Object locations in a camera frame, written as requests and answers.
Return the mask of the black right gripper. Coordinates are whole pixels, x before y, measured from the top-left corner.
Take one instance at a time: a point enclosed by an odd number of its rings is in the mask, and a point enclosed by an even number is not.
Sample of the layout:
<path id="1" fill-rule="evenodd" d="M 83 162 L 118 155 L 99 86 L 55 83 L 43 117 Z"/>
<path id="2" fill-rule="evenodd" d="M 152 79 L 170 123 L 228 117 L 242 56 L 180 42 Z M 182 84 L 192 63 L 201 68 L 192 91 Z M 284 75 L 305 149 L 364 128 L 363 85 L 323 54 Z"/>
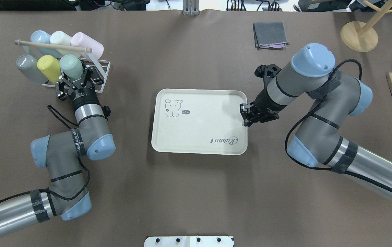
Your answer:
<path id="1" fill-rule="evenodd" d="M 274 102 L 267 93 L 260 93 L 249 105 L 240 104 L 240 113 L 244 126 L 249 127 L 256 122 L 268 122 L 279 118 L 280 105 Z"/>

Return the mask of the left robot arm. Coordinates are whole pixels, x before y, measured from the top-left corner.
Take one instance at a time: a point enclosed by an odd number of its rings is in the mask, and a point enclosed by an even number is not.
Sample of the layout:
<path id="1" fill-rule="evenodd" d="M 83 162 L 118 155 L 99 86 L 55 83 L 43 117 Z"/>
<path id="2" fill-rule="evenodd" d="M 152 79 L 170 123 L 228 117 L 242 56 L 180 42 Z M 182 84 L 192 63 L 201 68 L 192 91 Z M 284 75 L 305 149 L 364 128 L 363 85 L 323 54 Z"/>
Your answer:
<path id="1" fill-rule="evenodd" d="M 84 179 L 81 159 L 100 161 L 116 150 L 107 124 L 110 108 L 99 103 L 95 91 L 102 83 L 97 69 L 88 65 L 79 79 L 71 80 L 63 72 L 55 83 L 57 97 L 72 101 L 77 123 L 66 132 L 31 143 L 33 160 L 48 170 L 51 185 L 0 200 L 0 237 L 56 216 L 72 220 L 91 209 L 90 172 Z"/>

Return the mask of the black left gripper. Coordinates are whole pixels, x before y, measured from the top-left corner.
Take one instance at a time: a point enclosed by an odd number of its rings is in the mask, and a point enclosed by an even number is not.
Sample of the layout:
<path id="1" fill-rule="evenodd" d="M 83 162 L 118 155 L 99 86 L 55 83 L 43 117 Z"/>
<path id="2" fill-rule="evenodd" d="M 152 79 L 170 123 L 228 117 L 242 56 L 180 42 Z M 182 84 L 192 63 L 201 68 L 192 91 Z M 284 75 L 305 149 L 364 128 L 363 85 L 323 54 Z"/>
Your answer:
<path id="1" fill-rule="evenodd" d="M 81 78 L 70 81 L 69 77 L 61 71 L 59 80 L 55 83 L 57 98 L 64 101 L 68 98 L 72 100 L 74 110 L 86 104 L 100 105 L 95 92 L 95 86 L 103 83 L 97 69 L 88 64 L 83 66 Z"/>

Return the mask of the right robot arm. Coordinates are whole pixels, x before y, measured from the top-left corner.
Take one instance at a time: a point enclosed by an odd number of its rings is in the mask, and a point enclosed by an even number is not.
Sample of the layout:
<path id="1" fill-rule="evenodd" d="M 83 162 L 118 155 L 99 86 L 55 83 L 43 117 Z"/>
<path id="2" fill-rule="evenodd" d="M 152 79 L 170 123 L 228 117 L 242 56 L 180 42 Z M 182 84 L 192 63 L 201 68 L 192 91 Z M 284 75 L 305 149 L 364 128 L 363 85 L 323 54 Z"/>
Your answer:
<path id="1" fill-rule="evenodd" d="M 314 104 L 287 134 L 286 154 L 305 168 L 351 176 L 392 200 L 392 162 L 337 134 L 346 117 L 361 114 L 373 97 L 360 75 L 347 75 L 341 66 L 319 43 L 307 44 L 284 68 L 260 65 L 255 75 L 264 88 L 252 103 L 240 105 L 244 126 L 278 119 L 280 111 L 306 93 Z"/>

